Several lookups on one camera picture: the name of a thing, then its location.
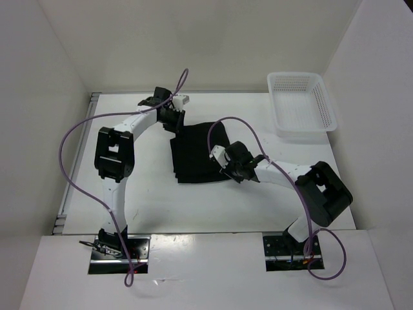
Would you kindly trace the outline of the black shorts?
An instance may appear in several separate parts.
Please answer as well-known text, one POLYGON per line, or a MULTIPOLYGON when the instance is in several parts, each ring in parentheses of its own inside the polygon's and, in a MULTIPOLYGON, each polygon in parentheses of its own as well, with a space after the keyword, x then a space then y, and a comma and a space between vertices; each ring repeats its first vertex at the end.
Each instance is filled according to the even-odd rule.
POLYGON ((180 184, 200 184, 226 181, 221 166, 209 158, 208 146, 230 145, 225 126, 219 122, 199 123, 183 127, 170 140, 173 171, 180 184))

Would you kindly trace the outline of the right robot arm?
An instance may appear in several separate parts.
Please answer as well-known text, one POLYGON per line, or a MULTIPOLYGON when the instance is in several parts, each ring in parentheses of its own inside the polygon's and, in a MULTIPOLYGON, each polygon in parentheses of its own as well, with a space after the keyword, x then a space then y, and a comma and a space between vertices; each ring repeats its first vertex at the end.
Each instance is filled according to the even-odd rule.
POLYGON ((227 147, 214 146, 210 157, 217 161, 223 174, 238 183, 271 183, 296 192, 304 214, 283 233, 283 247, 290 254, 303 249, 308 256, 316 231, 329 227, 353 202, 347 186, 324 161, 314 165, 273 161, 265 153, 253 156, 240 141, 227 147))

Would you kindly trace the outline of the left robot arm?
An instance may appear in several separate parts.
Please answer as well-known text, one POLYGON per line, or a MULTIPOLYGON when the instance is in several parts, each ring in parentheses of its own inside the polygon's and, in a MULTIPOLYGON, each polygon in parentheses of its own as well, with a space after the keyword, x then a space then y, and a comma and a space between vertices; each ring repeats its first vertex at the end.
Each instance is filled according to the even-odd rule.
POLYGON ((154 94, 139 102, 136 113, 115 127, 102 127, 97 136, 94 166, 102 179, 103 202, 108 217, 98 232, 97 247, 105 247, 114 258, 125 257, 128 249, 128 225, 125 218, 125 191, 135 165, 134 143, 156 123, 177 133, 183 127, 187 95, 173 96, 171 91, 156 87, 154 94))

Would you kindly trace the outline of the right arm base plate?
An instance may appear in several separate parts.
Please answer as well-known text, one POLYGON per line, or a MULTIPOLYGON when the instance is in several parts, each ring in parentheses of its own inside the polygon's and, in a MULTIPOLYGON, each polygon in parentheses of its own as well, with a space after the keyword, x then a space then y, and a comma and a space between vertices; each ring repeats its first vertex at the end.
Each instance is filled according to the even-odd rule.
POLYGON ((263 233, 263 248, 267 272, 300 271, 324 269, 321 247, 318 237, 314 237, 312 252, 304 256, 304 243, 294 243, 288 246, 282 232, 263 233))

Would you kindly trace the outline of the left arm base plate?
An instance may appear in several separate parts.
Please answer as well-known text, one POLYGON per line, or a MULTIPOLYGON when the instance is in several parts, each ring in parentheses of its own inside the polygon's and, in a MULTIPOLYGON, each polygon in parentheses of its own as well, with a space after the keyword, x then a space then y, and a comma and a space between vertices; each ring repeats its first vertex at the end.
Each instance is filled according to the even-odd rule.
MULTIPOLYGON (((147 274, 150 252, 149 235, 129 235, 126 241, 134 274, 147 274)), ((81 242, 92 248, 88 274, 126 274, 130 270, 124 250, 101 245, 97 237, 93 242, 81 242)))

